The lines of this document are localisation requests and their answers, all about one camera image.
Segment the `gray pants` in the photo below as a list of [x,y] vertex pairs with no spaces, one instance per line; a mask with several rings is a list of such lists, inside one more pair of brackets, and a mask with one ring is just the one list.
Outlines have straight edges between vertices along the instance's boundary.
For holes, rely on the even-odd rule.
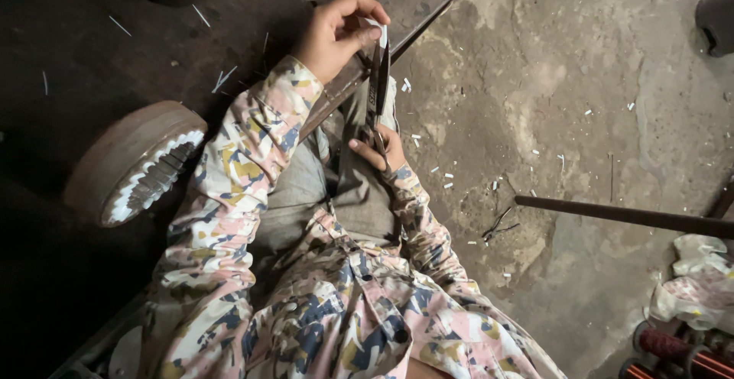
[[[247,247],[252,253],[252,272],[258,282],[252,295],[266,295],[278,282],[270,270],[281,256],[305,236],[305,227],[320,207],[331,202],[339,224],[356,241],[370,240],[377,245],[392,244],[399,236],[398,221],[390,209],[392,193],[382,183],[380,174],[366,160],[349,148],[349,140],[358,138],[365,124],[369,83],[364,82],[342,105],[342,135],[339,182],[336,196],[329,200],[326,177],[319,153],[328,143],[320,129],[301,142],[291,164],[278,177],[268,195],[268,210],[261,214],[255,240]],[[388,100],[381,122],[396,130],[395,80],[390,79]]]

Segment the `rusty metal rod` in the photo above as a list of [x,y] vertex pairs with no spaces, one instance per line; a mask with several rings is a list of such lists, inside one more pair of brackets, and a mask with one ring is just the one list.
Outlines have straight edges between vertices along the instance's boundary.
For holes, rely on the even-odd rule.
[[675,230],[676,232],[702,234],[704,236],[714,236],[722,239],[734,238],[734,222],[715,218],[672,215],[669,213],[649,212],[647,210],[625,209],[623,207],[601,206],[599,204],[528,196],[515,196],[515,203],[521,206],[554,210],[555,212],[666,228],[668,230]]

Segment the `pink camouflage shirt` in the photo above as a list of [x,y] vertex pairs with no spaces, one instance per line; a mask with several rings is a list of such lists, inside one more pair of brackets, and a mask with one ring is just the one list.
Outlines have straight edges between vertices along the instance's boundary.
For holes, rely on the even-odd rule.
[[415,358],[462,379],[564,377],[467,277],[407,163],[386,181],[410,260],[353,241],[320,209],[252,308],[247,245],[322,90],[288,56],[227,111],[153,273],[139,376],[404,377]]

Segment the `concrete floor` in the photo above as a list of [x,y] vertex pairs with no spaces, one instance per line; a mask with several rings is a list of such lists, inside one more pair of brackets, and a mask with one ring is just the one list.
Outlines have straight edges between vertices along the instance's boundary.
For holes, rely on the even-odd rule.
[[412,84],[404,147],[464,266],[568,377],[617,376],[676,234],[518,208],[505,223],[519,228],[467,241],[530,190],[705,212],[734,161],[734,57],[703,53],[696,3],[455,0],[393,66]]

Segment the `hand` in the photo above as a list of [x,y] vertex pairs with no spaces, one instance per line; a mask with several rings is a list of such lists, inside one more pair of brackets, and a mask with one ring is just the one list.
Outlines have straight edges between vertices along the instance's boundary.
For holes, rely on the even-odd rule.
[[[385,142],[385,154],[388,157],[388,163],[390,163],[390,170],[395,171],[405,164],[405,156],[403,155],[403,145],[400,142],[400,136],[388,127],[382,124],[377,125],[377,131],[382,136],[382,141]],[[362,156],[362,158],[369,161],[372,167],[377,168],[380,171],[387,170],[385,165],[385,159],[377,151],[373,150],[367,144],[360,140],[350,140],[349,148],[354,150],[355,153]]]
[[351,56],[382,34],[379,27],[349,31],[344,18],[352,15],[390,24],[390,17],[378,1],[334,0],[314,10],[306,33],[293,52],[322,84],[331,81]]

